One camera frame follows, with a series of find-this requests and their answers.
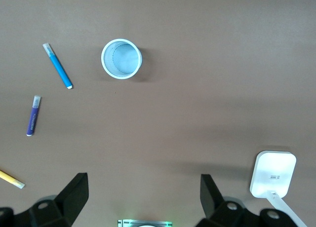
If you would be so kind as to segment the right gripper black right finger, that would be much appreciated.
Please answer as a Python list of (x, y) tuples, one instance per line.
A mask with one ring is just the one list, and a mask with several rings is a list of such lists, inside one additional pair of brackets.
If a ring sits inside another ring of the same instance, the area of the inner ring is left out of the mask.
[(263, 209), (259, 215), (251, 213), (235, 201), (225, 201), (209, 174), (200, 176), (200, 202), (205, 218), (198, 227), (295, 227), (285, 212)]

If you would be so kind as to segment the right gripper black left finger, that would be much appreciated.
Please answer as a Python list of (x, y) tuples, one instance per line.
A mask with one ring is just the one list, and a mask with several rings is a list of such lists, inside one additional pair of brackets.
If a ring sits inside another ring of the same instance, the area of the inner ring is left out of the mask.
[(54, 199), (43, 199), (19, 214), (1, 207), (2, 227), (71, 227), (89, 198), (88, 174), (78, 173)]

